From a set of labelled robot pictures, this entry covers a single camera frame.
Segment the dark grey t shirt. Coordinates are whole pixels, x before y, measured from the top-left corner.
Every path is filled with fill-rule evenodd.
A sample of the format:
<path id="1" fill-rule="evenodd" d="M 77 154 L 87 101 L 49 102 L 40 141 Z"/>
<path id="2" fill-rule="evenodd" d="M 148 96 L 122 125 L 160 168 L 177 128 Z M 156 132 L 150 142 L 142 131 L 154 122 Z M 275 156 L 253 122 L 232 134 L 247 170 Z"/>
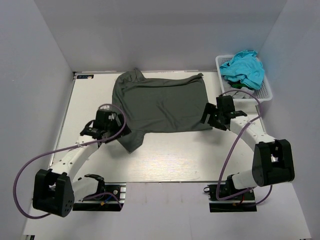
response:
<path id="1" fill-rule="evenodd" d="M 112 104 L 125 114 L 131 133 L 118 141 L 128 153 L 137 150 L 148 133 L 210 130 L 200 122 L 208 103 L 203 74 L 184 79 L 146 78 L 139 69 L 121 74 Z"/>

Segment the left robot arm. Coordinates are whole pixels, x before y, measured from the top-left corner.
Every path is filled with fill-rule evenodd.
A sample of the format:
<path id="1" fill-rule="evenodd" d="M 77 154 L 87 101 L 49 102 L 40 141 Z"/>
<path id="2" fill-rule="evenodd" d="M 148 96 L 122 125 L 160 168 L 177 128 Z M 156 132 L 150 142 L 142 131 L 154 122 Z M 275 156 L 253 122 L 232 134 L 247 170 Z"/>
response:
<path id="1" fill-rule="evenodd" d="M 78 171 L 102 144 L 129 134 L 126 120 L 98 120 L 88 122 L 75 145 L 49 169 L 40 169 L 34 180 L 32 207 L 36 210 L 66 217 L 80 200 L 106 195 L 105 181 L 100 175 L 87 173 L 77 177 Z"/>

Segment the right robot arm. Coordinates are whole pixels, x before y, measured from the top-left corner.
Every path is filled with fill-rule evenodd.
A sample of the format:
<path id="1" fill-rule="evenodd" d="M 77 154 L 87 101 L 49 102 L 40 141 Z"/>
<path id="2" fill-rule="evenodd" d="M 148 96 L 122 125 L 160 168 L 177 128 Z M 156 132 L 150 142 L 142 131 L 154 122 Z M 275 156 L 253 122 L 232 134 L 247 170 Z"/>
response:
<path id="1" fill-rule="evenodd" d="M 295 179 L 290 142 L 268 135 L 243 111 L 236 111 L 233 105 L 223 107 L 207 103 L 200 122 L 237 135 L 222 166 L 221 174 L 225 172 L 239 140 L 243 140 L 253 151 L 251 169 L 231 174 L 225 181 L 222 176 L 218 178 L 215 190 L 218 201 L 233 199 L 256 187 L 273 186 Z"/>

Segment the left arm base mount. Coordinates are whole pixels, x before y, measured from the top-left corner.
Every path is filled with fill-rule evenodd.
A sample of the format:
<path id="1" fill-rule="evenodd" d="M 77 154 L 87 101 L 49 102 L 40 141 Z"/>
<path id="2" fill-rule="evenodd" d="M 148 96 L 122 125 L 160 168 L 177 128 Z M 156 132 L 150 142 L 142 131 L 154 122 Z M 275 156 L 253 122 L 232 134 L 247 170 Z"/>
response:
<path id="1" fill-rule="evenodd" d="M 73 205 L 75 212 L 120 212 L 125 203 L 126 183 L 105 183 L 99 196 L 80 200 Z"/>

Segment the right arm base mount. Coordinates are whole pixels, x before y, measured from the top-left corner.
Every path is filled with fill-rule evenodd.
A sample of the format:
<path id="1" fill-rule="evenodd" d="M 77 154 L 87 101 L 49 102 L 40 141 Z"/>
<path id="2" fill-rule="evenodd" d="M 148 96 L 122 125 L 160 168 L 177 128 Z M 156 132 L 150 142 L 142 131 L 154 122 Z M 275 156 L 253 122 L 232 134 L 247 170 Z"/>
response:
<path id="1" fill-rule="evenodd" d="M 225 200 L 217 199 L 216 190 L 217 184 L 209 184 L 203 189 L 203 192 L 208 195 L 210 213 L 249 213 L 257 211 L 255 194 L 252 190 Z"/>

